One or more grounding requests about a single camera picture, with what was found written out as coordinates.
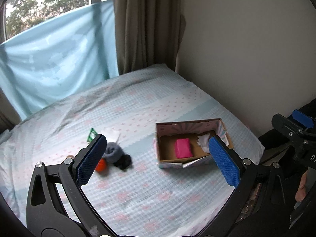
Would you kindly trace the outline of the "person's right hand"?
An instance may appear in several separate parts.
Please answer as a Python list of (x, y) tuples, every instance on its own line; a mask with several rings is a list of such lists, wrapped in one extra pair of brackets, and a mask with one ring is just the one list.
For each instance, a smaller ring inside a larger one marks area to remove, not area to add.
[(295, 195), (295, 200), (297, 202), (301, 202), (306, 197), (305, 185), (307, 182), (307, 175), (308, 175), (308, 172), (306, 171), (300, 179), (300, 184)]

